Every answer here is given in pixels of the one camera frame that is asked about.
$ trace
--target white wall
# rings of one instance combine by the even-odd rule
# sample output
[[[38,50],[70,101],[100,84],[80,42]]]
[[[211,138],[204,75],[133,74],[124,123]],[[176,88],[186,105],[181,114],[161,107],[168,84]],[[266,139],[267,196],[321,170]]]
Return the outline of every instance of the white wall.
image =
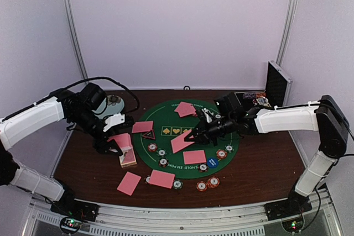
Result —
[[[80,79],[63,0],[0,0],[0,117]],[[11,153],[50,174],[66,134],[63,123],[23,139]],[[1,235],[18,235],[30,195],[0,187]]]
[[[147,89],[263,88],[288,8],[288,0],[71,3],[89,76]]]
[[[299,0],[283,68],[294,79],[290,104],[330,94],[354,125],[354,0]],[[318,149],[317,133],[298,132],[306,156]],[[350,140],[348,153],[354,153]],[[345,235],[353,235],[354,160],[343,158],[328,186]]]

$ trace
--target white robotic arm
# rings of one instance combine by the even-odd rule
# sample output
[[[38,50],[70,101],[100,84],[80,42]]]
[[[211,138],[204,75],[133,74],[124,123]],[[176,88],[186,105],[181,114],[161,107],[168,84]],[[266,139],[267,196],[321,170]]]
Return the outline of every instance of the white robotic arm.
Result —
[[[119,128],[131,126],[133,119],[120,113],[105,120],[98,119],[92,110],[96,110],[105,99],[104,91],[89,83],[79,93],[57,90],[38,103],[0,119],[0,185],[14,185],[54,202],[65,201],[61,208],[67,208],[65,197],[74,200],[74,193],[65,184],[14,160],[8,150],[40,128],[67,119],[94,138],[94,148],[99,153],[120,156],[119,146],[114,140],[108,141],[109,137]]]
[[[230,93],[215,100],[215,103],[221,118],[208,121],[197,110],[200,122],[186,136],[186,141],[199,144],[212,142],[216,145],[218,137],[232,132],[257,135],[285,130],[319,131],[319,150],[290,191],[288,199],[265,206],[269,219],[291,216],[298,214],[300,209],[309,209],[308,195],[346,152],[349,123],[333,98],[322,96],[320,101],[299,106],[255,106],[244,110],[235,94]]]

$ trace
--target dark wood tabletop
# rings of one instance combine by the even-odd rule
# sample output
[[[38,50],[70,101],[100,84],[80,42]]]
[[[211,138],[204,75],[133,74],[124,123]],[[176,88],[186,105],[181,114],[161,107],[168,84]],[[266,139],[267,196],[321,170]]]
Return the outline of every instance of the dark wood tabletop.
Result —
[[[200,99],[208,102],[227,91],[159,90],[134,91],[141,107],[132,113],[137,120],[148,109],[171,99]],[[135,102],[125,92],[109,91],[121,96],[128,108]],[[147,185],[144,178],[151,173],[137,155],[137,165],[122,169],[113,155],[98,154],[92,138],[74,132],[59,162],[55,178],[64,181],[82,200],[106,204],[151,208],[196,208],[237,206],[277,200],[288,195],[294,182],[304,171],[304,165],[288,132],[245,136],[235,158],[215,174],[219,187],[200,192],[196,183],[203,179],[183,180],[181,190]],[[117,191],[127,171],[142,177],[132,196]]]

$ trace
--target green felt mat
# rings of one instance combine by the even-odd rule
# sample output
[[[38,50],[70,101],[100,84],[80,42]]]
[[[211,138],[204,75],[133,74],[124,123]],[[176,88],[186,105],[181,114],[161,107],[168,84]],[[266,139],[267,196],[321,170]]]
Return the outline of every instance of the green felt mat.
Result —
[[[197,117],[188,116],[180,118],[178,113],[174,112],[175,108],[180,102],[189,102],[192,103],[196,109],[207,108],[210,111],[217,113],[217,108],[215,105],[198,101],[194,99],[179,99],[168,102],[163,102],[159,105],[156,105],[152,109],[148,110],[139,121],[154,121],[154,132],[155,140],[144,139],[142,135],[144,134],[133,134],[134,149],[140,156],[140,158],[152,169],[160,170],[175,174],[176,178],[180,179],[194,179],[201,178],[205,176],[212,175],[231,162],[233,157],[238,149],[239,137],[236,133],[229,134],[225,136],[224,139],[218,139],[218,146],[209,145],[198,145],[193,144],[183,149],[182,151],[173,154],[171,147],[171,140],[178,135],[180,135],[185,129],[191,129],[196,126],[199,122]],[[148,145],[151,143],[156,143],[159,149],[164,149],[167,152],[165,156],[169,161],[167,167],[160,167],[159,160],[161,159],[158,156],[157,152],[148,151]],[[185,165],[183,160],[183,151],[190,150],[200,150],[204,149],[206,158],[215,158],[216,151],[218,149],[225,149],[226,145],[233,146],[233,152],[228,153],[227,157],[218,160],[219,165],[217,168],[209,168],[207,172],[200,172],[198,170],[198,165]]]

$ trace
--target red card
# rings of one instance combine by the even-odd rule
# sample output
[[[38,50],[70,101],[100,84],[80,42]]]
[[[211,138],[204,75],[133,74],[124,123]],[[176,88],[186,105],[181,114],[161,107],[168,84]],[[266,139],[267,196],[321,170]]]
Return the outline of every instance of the red card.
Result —
[[[114,135],[110,137],[108,141],[110,141],[111,139],[114,139],[121,149],[126,148],[128,146],[133,146],[131,135],[129,135],[128,133]]]
[[[191,103],[181,102],[175,112],[179,114],[180,117],[190,116],[195,114],[195,108]]]
[[[153,130],[154,121],[136,122],[133,125],[132,133],[144,133]]]
[[[123,180],[121,181],[121,183],[117,187],[117,190],[131,196],[133,194],[135,188],[137,188],[137,185],[138,185],[140,179],[141,179],[140,176],[127,171]]]
[[[178,137],[171,140],[172,152],[177,153],[178,151],[183,150],[187,146],[192,145],[194,142],[186,142],[184,138],[191,132],[192,130],[189,129],[188,131],[184,132],[183,134],[179,135]]]
[[[206,163],[204,150],[193,150],[183,152],[184,164]]]
[[[150,184],[171,189],[174,180],[175,180],[174,174],[153,170],[150,177]]]

